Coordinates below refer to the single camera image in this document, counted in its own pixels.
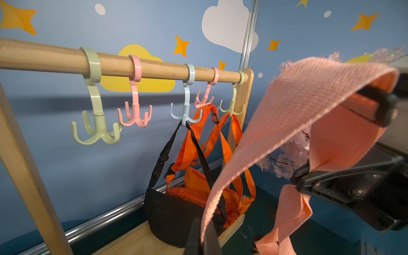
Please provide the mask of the pink shoulder bag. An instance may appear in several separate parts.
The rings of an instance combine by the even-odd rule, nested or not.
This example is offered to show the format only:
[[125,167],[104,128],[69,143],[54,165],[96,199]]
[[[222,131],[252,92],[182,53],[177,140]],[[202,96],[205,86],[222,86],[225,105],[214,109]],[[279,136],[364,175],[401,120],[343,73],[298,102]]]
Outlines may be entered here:
[[[397,68],[381,63],[349,64],[320,57],[293,63],[273,81],[252,116],[238,144],[249,157],[243,162],[253,166],[307,127],[311,131],[310,160],[312,126],[316,121],[364,86],[392,92],[399,75]],[[215,210],[205,207],[201,242]]]

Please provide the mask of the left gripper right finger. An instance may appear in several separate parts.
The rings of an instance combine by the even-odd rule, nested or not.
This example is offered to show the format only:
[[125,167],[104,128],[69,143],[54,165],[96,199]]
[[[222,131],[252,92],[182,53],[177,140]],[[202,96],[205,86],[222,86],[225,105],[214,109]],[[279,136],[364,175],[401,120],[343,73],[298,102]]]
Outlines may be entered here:
[[375,143],[397,101],[367,85],[316,121],[310,160],[291,178],[296,190],[346,208],[380,232],[407,228],[408,158]]

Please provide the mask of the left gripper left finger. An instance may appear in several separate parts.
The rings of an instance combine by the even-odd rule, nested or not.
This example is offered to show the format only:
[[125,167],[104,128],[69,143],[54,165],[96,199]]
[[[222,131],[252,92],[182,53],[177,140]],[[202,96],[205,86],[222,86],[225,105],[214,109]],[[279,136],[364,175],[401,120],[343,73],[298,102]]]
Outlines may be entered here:
[[201,219],[196,218],[191,226],[184,255],[222,255],[218,236],[213,221],[210,221],[205,231],[205,239],[200,239]]

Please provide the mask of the black sling bag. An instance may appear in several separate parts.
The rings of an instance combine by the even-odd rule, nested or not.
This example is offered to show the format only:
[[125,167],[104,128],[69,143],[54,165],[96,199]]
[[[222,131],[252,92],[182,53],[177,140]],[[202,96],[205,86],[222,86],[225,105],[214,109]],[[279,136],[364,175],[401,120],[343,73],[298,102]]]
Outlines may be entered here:
[[[153,169],[150,183],[145,194],[144,209],[150,229],[158,239],[174,247],[185,248],[192,223],[195,218],[202,218],[204,207],[194,202],[182,200],[153,189],[162,173],[166,161],[169,159],[169,152],[171,151],[176,134],[181,125],[182,122],[180,121],[157,159],[156,166]],[[201,148],[199,147],[199,143],[192,128],[188,123],[186,123],[186,127],[190,132],[193,145],[198,153],[206,178],[205,184],[208,184],[209,188],[212,188],[216,179],[208,166]],[[225,199],[223,196],[216,208],[219,213],[215,212],[210,216],[210,219],[213,220],[216,233],[220,234],[223,231],[227,220]]]

